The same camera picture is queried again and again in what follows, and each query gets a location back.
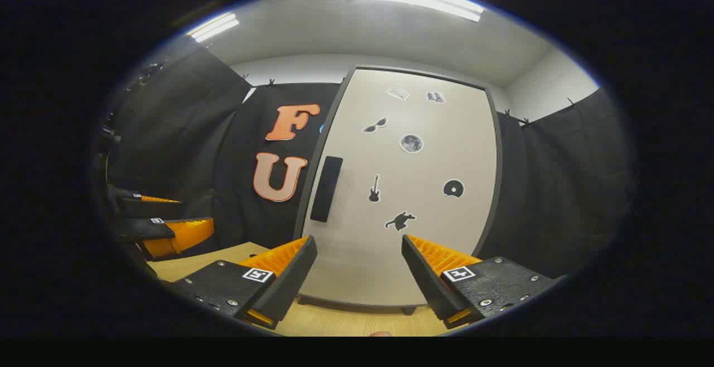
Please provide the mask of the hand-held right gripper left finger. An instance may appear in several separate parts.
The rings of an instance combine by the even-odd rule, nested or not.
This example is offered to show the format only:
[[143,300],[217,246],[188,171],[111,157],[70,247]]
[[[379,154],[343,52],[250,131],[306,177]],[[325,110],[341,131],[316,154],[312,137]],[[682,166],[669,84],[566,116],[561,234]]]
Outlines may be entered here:
[[288,314],[317,255],[314,238],[307,236],[239,263],[216,260],[170,285],[216,313],[275,329]]

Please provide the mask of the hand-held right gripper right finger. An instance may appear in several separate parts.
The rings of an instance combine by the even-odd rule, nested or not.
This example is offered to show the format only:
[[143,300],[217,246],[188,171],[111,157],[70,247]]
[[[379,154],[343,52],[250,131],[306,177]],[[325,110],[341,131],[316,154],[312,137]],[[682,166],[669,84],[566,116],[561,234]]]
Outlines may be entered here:
[[428,306],[447,329],[493,318],[558,283],[503,256],[479,259],[405,234],[401,255]]

